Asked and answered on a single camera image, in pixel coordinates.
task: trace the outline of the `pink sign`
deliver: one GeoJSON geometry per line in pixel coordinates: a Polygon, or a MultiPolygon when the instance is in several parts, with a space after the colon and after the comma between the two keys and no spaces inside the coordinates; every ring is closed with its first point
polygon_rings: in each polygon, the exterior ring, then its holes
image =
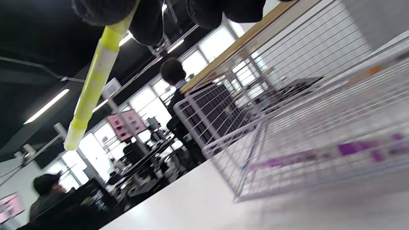
{"type": "MultiPolygon", "coordinates": [[[[131,124],[132,128],[137,134],[146,130],[144,121],[140,116],[138,116],[135,110],[128,110],[122,112],[121,114],[131,124]]],[[[126,126],[123,124],[117,114],[107,116],[106,119],[114,129],[114,132],[120,141],[124,141],[132,137],[132,134],[128,132],[126,126]]]]}
{"type": "Polygon", "coordinates": [[[24,212],[24,204],[17,193],[8,195],[0,200],[0,223],[24,212]]]}

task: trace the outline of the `dark hair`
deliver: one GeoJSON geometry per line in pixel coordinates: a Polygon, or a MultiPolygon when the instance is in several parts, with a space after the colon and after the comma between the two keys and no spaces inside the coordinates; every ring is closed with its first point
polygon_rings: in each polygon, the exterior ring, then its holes
{"type": "Polygon", "coordinates": [[[162,64],[160,73],[165,81],[172,84],[176,84],[186,77],[182,64],[174,58],[170,58],[162,64]]]}
{"type": "Polygon", "coordinates": [[[40,196],[48,195],[51,192],[52,187],[55,184],[58,184],[59,180],[60,180],[59,175],[43,174],[34,179],[33,187],[40,196]]]}

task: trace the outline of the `man in dark suit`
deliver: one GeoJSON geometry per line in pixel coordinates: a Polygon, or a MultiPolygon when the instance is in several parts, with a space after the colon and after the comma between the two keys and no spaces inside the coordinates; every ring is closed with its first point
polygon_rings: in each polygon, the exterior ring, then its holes
{"type": "Polygon", "coordinates": [[[168,106],[168,112],[172,117],[176,116],[173,109],[176,103],[184,99],[184,95],[180,93],[179,89],[186,84],[186,72],[183,70],[182,64],[176,59],[169,59],[165,61],[160,67],[162,78],[171,86],[176,87],[175,94],[168,106]]]}
{"type": "MultiPolygon", "coordinates": [[[[162,64],[162,66],[160,67],[160,73],[162,75],[162,78],[167,83],[169,83],[169,85],[176,87],[176,91],[167,108],[169,114],[172,117],[175,117],[176,113],[173,107],[175,106],[176,103],[184,99],[184,95],[180,93],[179,89],[186,84],[185,80],[186,72],[183,70],[182,64],[177,59],[171,58],[162,64]]],[[[180,133],[184,133],[184,135],[186,135],[187,134],[186,128],[182,125],[181,122],[179,122],[179,125],[182,126],[179,128],[179,130],[183,130],[180,133]]],[[[206,158],[202,154],[202,150],[200,149],[196,142],[194,142],[193,140],[187,142],[186,140],[184,140],[183,137],[178,136],[176,133],[174,134],[189,150],[192,159],[197,165],[206,161],[206,158]]]]}

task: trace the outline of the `ceiling light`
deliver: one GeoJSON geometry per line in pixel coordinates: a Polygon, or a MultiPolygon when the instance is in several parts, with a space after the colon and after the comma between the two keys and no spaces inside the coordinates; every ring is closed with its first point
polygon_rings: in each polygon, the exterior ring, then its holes
{"type": "Polygon", "coordinates": [[[59,93],[54,99],[52,99],[50,102],[48,102],[42,109],[40,109],[38,112],[34,114],[34,116],[30,117],[24,124],[28,124],[35,119],[37,119],[42,113],[44,113],[48,108],[50,108],[54,103],[56,103],[60,98],[62,98],[69,89],[64,89],[61,93],[59,93]]]}
{"type": "Polygon", "coordinates": [[[122,46],[131,38],[133,38],[133,35],[128,31],[128,34],[119,42],[119,46],[122,46]]]}
{"type": "Polygon", "coordinates": [[[184,42],[184,39],[180,40],[178,43],[176,43],[174,46],[170,47],[168,50],[168,53],[172,52],[174,49],[176,49],[180,44],[184,42]]]}
{"type": "Polygon", "coordinates": [[[101,102],[101,104],[99,104],[97,107],[95,107],[95,109],[92,112],[97,111],[99,108],[101,108],[103,105],[105,105],[108,102],[108,99],[106,99],[105,101],[101,102]]]}
{"type": "Polygon", "coordinates": [[[163,56],[161,56],[154,64],[156,64],[158,61],[162,60],[163,56]]]}

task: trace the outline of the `wire basket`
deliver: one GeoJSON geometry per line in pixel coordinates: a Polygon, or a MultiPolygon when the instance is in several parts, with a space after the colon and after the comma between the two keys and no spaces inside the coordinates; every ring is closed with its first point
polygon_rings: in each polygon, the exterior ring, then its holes
{"type": "Polygon", "coordinates": [[[407,43],[370,55],[343,3],[317,1],[175,111],[239,201],[397,170],[409,163],[407,43]]]}

